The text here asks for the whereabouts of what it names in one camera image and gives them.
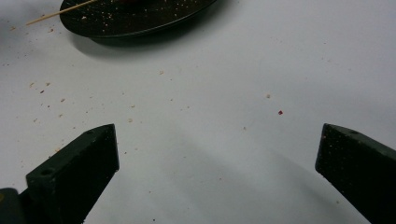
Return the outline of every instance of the white surface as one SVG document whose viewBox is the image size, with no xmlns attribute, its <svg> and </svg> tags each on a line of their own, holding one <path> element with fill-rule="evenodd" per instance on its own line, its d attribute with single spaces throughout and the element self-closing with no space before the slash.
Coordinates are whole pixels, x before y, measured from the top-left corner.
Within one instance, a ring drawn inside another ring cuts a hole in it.
<svg viewBox="0 0 396 224">
<path fill-rule="evenodd" d="M 324 122 L 396 148 L 395 1 L 219 0 L 117 46 L 24 26 L 60 4 L 0 3 L 1 188 L 115 123 L 86 223 L 368 223 L 314 164 Z"/>
</svg>

